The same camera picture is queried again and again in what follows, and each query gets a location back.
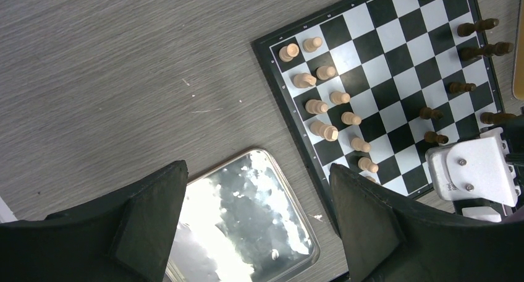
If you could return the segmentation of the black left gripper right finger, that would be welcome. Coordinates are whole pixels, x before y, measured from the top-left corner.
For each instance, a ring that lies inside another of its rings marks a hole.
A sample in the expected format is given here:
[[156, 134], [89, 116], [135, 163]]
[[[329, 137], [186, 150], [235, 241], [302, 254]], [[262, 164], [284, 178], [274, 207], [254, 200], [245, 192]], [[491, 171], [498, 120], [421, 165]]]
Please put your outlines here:
[[352, 281], [522, 281], [523, 222], [427, 206], [341, 164], [330, 188]]

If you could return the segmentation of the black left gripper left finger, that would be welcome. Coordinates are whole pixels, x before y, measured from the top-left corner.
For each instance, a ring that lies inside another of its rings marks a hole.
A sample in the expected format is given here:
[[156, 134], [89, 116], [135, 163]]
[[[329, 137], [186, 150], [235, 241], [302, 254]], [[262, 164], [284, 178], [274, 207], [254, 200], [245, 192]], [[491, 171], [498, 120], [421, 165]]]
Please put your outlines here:
[[2, 281], [162, 281], [188, 183], [184, 160], [43, 220], [1, 225]]

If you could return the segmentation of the dark chess piece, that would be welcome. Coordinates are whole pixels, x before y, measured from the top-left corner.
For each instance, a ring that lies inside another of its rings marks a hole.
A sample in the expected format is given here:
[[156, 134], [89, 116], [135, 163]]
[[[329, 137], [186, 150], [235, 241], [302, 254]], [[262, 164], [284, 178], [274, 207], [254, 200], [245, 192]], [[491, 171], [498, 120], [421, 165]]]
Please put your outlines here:
[[466, 47], [459, 51], [459, 58], [463, 61], [469, 61], [480, 56], [503, 56], [513, 51], [514, 44], [510, 42], [498, 42], [494, 45], [487, 44], [484, 47], [474, 48]]

